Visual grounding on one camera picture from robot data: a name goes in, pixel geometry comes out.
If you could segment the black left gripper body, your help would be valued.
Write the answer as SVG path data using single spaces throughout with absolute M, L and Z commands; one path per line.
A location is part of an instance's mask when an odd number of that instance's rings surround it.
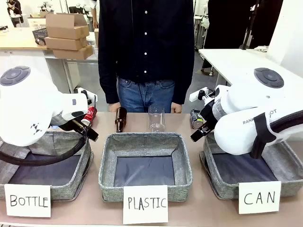
M 64 131 L 74 130 L 81 135 L 86 135 L 87 137 L 90 137 L 92 135 L 91 128 L 89 128 L 82 122 L 79 122 L 77 119 L 67 121 L 63 118 L 52 118 L 51 126 L 58 126 Z

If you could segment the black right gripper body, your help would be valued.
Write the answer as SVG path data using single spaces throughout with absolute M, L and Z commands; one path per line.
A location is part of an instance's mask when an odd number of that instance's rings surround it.
M 205 107 L 200 112 L 202 118 L 205 121 L 201 129 L 203 133 L 211 132 L 215 128 L 215 125 L 217 124 L 217 119 L 214 117 L 212 111 L 213 105 L 214 105 L 214 101 L 209 102 L 208 104 L 205 105 Z

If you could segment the dark green-topped drink can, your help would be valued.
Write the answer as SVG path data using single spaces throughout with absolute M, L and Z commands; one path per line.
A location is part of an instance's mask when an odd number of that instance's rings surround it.
M 190 112 L 190 122 L 193 129 L 198 129 L 204 124 L 204 120 L 199 109 L 192 109 Z

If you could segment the crushed red drink can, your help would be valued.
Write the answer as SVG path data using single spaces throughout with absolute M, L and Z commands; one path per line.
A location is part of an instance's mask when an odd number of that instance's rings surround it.
M 92 125 L 94 118 L 96 116 L 97 113 L 97 109 L 94 106 L 89 106 L 88 107 L 88 112 L 86 113 L 86 115 L 83 117 L 83 119 L 81 120 L 81 122 L 86 125 Z

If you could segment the brown glass bottle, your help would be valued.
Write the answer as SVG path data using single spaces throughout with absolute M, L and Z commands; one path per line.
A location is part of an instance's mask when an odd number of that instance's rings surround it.
M 121 133 L 126 126 L 127 110 L 124 107 L 119 107 L 116 111 L 116 132 Z

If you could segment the clear plastic bottle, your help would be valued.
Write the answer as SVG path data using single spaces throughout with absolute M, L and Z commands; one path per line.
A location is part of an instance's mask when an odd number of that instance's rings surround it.
M 161 105 L 152 104 L 148 109 L 150 132 L 164 132 L 165 119 L 164 108 Z

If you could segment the grey fabric basket plastic label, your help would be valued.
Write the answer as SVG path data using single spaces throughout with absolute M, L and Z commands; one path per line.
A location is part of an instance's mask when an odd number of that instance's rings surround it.
M 98 184 L 105 202 L 122 202 L 123 187 L 167 185 L 168 200 L 183 202 L 193 182 L 183 137 L 174 132 L 112 133 L 102 152 Z

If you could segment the white paper sign CAN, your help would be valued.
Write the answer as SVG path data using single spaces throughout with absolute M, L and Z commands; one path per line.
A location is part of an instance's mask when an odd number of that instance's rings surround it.
M 239 214 L 279 211 L 281 182 L 239 183 Z

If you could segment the black mesh basket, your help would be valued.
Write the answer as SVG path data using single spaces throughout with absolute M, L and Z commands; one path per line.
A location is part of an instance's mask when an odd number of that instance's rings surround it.
M 35 38 L 36 44 L 38 44 L 40 46 L 45 46 L 46 45 L 45 38 L 48 37 L 46 27 L 45 28 L 40 28 L 40 29 L 37 29 L 37 30 L 33 30 L 32 33 L 33 33 L 33 36 Z

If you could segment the grey fabric basket can label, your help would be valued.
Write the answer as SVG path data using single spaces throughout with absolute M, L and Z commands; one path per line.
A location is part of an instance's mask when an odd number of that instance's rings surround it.
M 239 183 L 280 181 L 282 197 L 295 196 L 303 187 L 303 162 L 287 142 L 266 147 L 260 159 L 253 159 L 249 153 L 224 152 L 210 133 L 200 159 L 213 192 L 221 200 L 237 199 Z

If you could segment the white background table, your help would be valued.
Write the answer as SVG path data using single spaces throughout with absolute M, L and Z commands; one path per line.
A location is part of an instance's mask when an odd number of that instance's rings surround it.
M 303 87 L 303 78 L 266 58 L 265 53 L 242 49 L 200 49 L 199 53 L 218 72 L 216 85 L 253 81 L 253 70 L 269 68 L 278 72 L 289 87 Z

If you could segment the white paper sign BOTTLE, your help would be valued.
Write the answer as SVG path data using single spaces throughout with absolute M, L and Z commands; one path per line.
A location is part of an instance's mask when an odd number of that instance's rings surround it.
M 51 186 L 5 184 L 5 202 L 8 216 L 51 217 Z

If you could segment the white paper sign PLASTIC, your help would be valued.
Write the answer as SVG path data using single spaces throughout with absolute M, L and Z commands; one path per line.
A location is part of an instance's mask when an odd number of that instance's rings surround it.
M 167 223 L 168 187 L 166 185 L 125 186 L 123 224 Z

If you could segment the black curtain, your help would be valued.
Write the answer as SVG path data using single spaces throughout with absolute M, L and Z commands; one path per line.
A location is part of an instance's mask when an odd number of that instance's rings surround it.
M 250 8 L 257 0 L 209 0 L 205 49 L 238 49 L 250 25 Z M 253 22 L 250 48 L 268 46 L 283 0 L 260 0 Z

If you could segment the wooden background table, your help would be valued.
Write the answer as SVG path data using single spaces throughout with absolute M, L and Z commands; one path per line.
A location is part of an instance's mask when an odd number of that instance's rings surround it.
M 0 50 L 47 50 L 47 47 L 35 42 L 31 28 L 13 27 L 0 31 Z

